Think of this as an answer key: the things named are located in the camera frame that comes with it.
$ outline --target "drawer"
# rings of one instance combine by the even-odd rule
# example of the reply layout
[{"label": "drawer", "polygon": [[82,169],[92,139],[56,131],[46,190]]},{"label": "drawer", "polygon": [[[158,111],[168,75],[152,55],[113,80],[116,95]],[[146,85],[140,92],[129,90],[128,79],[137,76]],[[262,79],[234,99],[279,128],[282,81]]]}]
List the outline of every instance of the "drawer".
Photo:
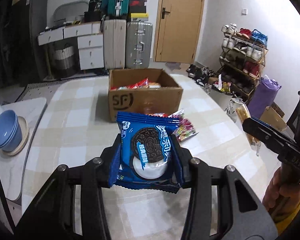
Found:
[{"label": "drawer", "polygon": [[92,33],[100,33],[101,22],[92,24]]},{"label": "drawer", "polygon": [[65,39],[89,34],[92,34],[92,24],[69,26],[64,29]]},{"label": "drawer", "polygon": [[63,29],[64,28],[58,28],[53,31],[48,31],[39,35],[38,36],[39,46],[50,42],[63,40]]},{"label": "drawer", "polygon": [[78,49],[103,46],[103,34],[78,37]]},{"label": "drawer", "polygon": [[80,69],[103,68],[103,47],[79,49]]}]

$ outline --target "red sneaker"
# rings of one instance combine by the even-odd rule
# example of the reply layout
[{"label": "red sneaker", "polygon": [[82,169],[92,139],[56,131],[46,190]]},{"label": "red sneaker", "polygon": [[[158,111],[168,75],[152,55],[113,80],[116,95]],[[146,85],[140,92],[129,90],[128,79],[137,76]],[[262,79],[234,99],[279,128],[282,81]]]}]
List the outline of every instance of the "red sneaker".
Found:
[{"label": "red sneaker", "polygon": [[243,68],[243,72],[245,72],[246,74],[249,74],[250,70],[251,70],[251,62],[250,61],[246,61],[246,63],[244,64],[244,68]]},{"label": "red sneaker", "polygon": [[256,78],[259,74],[259,64],[250,62],[251,70],[249,76]]},{"label": "red sneaker", "polygon": [[237,33],[239,36],[243,36],[249,39],[252,35],[252,32],[249,29],[241,28],[240,31]]}]

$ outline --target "oreo cookie package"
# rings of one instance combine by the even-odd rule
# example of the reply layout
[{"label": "oreo cookie package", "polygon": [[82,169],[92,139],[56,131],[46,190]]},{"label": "oreo cookie package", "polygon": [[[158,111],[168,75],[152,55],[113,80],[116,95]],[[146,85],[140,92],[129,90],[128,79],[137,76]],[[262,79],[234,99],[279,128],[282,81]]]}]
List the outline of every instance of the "oreo cookie package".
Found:
[{"label": "oreo cookie package", "polygon": [[169,136],[178,128],[179,119],[118,112],[117,123],[121,131],[121,157],[115,184],[176,193],[180,186],[174,175]]}]

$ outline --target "metal screw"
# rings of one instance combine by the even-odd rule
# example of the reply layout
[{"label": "metal screw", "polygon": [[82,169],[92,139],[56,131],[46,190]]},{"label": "metal screw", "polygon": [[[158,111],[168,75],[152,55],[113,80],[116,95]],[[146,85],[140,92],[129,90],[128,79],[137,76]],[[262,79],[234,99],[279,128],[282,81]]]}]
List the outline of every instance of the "metal screw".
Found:
[{"label": "metal screw", "polygon": [[199,164],[200,163],[200,160],[198,158],[192,158],[190,161],[191,161],[192,164]]},{"label": "metal screw", "polygon": [[235,171],[235,167],[232,165],[228,165],[227,170],[233,172],[233,171]]},{"label": "metal screw", "polygon": [[102,159],[100,157],[96,157],[92,160],[92,162],[95,164],[100,164],[100,163],[102,163]]},{"label": "metal screw", "polygon": [[65,166],[64,164],[61,164],[58,166],[58,171],[65,171],[67,168],[67,166]]}]

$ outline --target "stacked bowls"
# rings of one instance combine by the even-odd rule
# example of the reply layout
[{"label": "stacked bowls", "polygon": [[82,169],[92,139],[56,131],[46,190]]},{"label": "stacked bowls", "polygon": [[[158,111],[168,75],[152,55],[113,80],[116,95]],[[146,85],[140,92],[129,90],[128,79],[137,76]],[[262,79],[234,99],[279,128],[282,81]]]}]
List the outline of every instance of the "stacked bowls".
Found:
[{"label": "stacked bowls", "polygon": [[22,141],[22,132],[18,116],[13,110],[0,114],[0,149],[12,152]]}]

